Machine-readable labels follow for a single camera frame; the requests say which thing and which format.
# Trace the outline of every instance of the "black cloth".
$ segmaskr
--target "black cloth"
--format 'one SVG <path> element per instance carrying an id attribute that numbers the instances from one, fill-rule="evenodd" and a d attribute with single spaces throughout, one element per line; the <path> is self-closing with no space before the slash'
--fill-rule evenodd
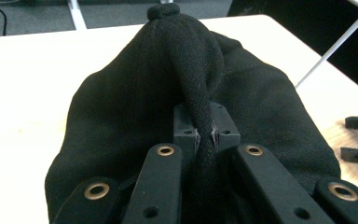
<path id="1" fill-rule="evenodd" d="M 138 174 L 147 150 L 172 136 L 173 107 L 182 102 L 200 134 L 183 223 L 236 223 L 220 193 L 209 101 L 227 108 L 242 142 L 268 147 L 309 193 L 321 177 L 340 176 L 332 149 L 283 72 L 179 14 L 175 4 L 151 7 L 148 19 L 73 97 L 62 149 L 46 177 L 50 221 L 82 181 Z"/>

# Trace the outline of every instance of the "black fabric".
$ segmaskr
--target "black fabric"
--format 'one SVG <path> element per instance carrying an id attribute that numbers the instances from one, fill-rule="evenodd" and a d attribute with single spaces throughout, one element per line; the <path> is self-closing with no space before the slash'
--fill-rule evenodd
<path id="1" fill-rule="evenodd" d="M 218 174 L 209 101 L 227 108 L 242 142 L 268 147 L 309 193 L 320 177 L 340 176 L 284 73 L 179 14 L 177 5 L 158 7 L 162 12 L 149 9 L 152 20 L 75 94 L 62 149 L 46 177 L 50 221 L 82 181 L 138 174 L 147 150 L 172 136 L 173 107 L 182 102 L 200 134 L 183 223 L 237 223 Z"/>

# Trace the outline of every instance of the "light wood tabletop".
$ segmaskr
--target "light wood tabletop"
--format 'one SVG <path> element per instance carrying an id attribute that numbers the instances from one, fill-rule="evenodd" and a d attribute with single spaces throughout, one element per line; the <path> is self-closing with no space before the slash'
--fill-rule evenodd
<path id="1" fill-rule="evenodd" d="M 320 56 L 272 18 L 259 15 L 202 21 L 240 40 L 256 57 L 297 83 Z M 61 148 L 72 96 L 90 74 L 109 64 L 142 25 L 0 37 L 0 223 L 48 223 L 44 180 Z M 358 186 L 358 164 L 340 147 L 358 147 L 358 86 L 324 63 L 297 90 L 334 149 L 342 178 Z"/>

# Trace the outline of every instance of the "table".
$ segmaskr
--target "table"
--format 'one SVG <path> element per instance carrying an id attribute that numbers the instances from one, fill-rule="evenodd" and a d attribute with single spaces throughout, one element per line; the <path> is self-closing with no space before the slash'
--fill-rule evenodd
<path id="1" fill-rule="evenodd" d="M 267 16 L 202 22 L 240 40 L 293 83 L 320 59 Z M 85 77 L 109 64 L 140 28 L 0 37 L 0 223 L 48 223 L 44 179 L 61 148 L 72 96 Z M 335 150 L 342 178 L 358 186 L 358 164 L 339 158 L 340 147 L 358 147 L 358 131 L 346 130 L 343 121 L 358 116 L 358 86 L 324 63 L 297 91 Z"/>

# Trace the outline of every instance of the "gray carpet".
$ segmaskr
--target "gray carpet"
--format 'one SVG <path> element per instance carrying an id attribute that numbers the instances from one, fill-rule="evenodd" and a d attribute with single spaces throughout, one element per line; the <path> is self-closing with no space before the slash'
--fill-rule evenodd
<path id="1" fill-rule="evenodd" d="M 79 0 L 89 29 L 144 24 L 146 11 L 158 0 Z M 181 12 L 197 19 L 226 17 L 232 0 L 176 0 Z M 75 30 L 66 0 L 20 1 L 0 4 L 7 15 L 7 35 Z M 0 13 L 0 36 L 4 19 Z"/>

